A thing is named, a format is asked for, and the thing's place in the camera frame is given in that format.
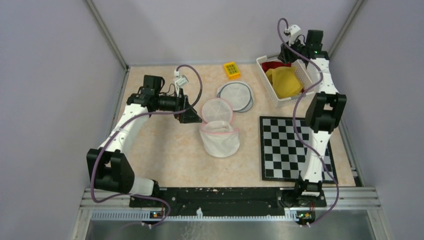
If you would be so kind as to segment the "red satin bra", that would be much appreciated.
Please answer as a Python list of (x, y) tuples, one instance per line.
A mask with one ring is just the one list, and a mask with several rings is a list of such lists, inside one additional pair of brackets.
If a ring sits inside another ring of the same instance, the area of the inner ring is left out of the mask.
[(276, 69), (284, 66), (285, 64), (280, 61), (266, 61), (261, 64), (261, 68), (265, 73), (270, 69)]

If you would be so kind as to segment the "yellow satin bra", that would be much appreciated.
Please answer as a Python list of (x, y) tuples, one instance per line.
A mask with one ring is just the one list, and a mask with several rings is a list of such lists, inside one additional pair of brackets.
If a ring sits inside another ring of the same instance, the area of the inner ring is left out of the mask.
[(296, 67), (282, 66), (269, 69), (265, 75), (278, 99), (290, 98), (302, 93), (303, 83), (296, 76)]

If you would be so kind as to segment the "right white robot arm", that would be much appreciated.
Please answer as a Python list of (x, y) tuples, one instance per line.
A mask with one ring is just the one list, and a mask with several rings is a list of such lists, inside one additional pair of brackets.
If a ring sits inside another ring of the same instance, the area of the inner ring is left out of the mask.
[(328, 142), (335, 128), (338, 127), (347, 97), (340, 94), (334, 85), (329, 64), (328, 53), (322, 49), (323, 32), (309, 30), (306, 40), (302, 43), (300, 28), (293, 24), (284, 30), (289, 41), (282, 44), (280, 59), (303, 60), (313, 84), (305, 89), (305, 93), (315, 91), (314, 97), (306, 111), (305, 123), (309, 128), (304, 169), (300, 172), (294, 190), (290, 191), (294, 202), (299, 206), (307, 206), (313, 199), (322, 195), (322, 170)]

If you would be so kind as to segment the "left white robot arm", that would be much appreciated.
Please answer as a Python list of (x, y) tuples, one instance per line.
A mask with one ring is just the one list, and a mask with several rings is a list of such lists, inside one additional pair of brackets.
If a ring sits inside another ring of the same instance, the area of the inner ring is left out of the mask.
[(87, 155), (87, 167), (91, 186), (118, 194), (141, 195), (149, 207), (160, 202), (152, 179), (136, 177), (126, 153), (130, 150), (142, 126), (152, 116), (173, 115), (181, 124), (197, 124), (202, 119), (189, 103), (183, 86), (188, 83), (185, 75), (174, 73), (174, 94), (162, 93), (163, 77), (145, 75), (138, 92), (127, 99), (124, 112), (108, 138)]

